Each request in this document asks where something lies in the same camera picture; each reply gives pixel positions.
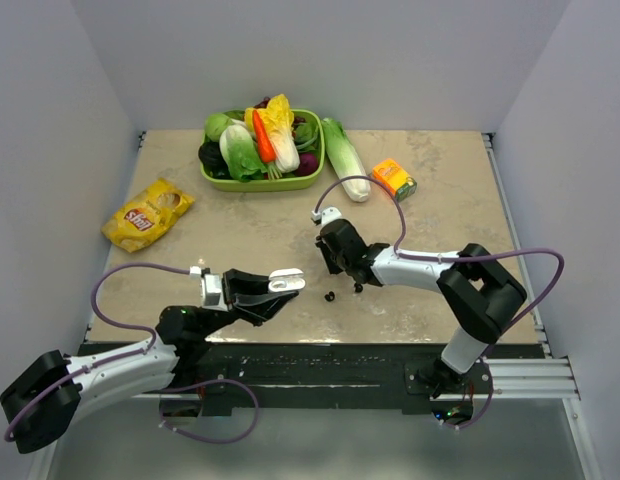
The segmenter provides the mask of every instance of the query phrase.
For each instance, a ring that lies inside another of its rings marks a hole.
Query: wooden tabletop
[[[368,171],[392,157],[417,180],[416,194],[401,203],[408,225],[402,248],[445,252],[480,243],[490,252],[511,250],[512,241],[483,139],[478,132],[350,131]],[[336,176],[329,163],[306,190],[279,193],[225,193],[201,176],[199,130],[149,131],[139,154],[128,197],[164,177],[194,196],[190,210],[160,240],[129,254],[113,246],[108,267],[130,261],[222,273],[250,273],[297,267],[307,287],[275,318],[255,328],[236,322],[212,338],[255,342],[447,342],[457,320],[441,295],[407,287],[364,287],[328,274],[314,246],[318,228],[310,212]],[[391,201],[373,189],[367,202],[353,203],[341,187],[324,205],[338,207],[367,243],[393,243],[399,219]],[[516,260],[503,264],[521,278]],[[328,303],[329,290],[336,300]],[[101,289],[99,303],[121,322],[155,326],[168,305],[198,305],[199,284],[181,275],[130,269]],[[139,340],[146,336],[94,320],[91,341]],[[505,342],[536,343],[532,318],[524,318]]]

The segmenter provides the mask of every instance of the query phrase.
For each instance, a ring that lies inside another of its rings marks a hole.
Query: gray wall
[[[494,131],[568,0],[72,0],[143,128],[285,92],[350,128]]]
[[[70,3],[0,0],[0,393],[81,340],[134,140]],[[5,427],[0,406],[0,478],[24,478]]]
[[[522,243],[566,256],[541,312],[606,478],[620,479],[620,0],[572,1],[496,147]],[[529,265],[539,291],[553,262]]]

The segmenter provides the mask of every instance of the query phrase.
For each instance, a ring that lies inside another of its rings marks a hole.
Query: snack bag
[[[160,178],[117,210],[101,231],[118,247],[136,252],[161,238],[193,203],[194,198]]]

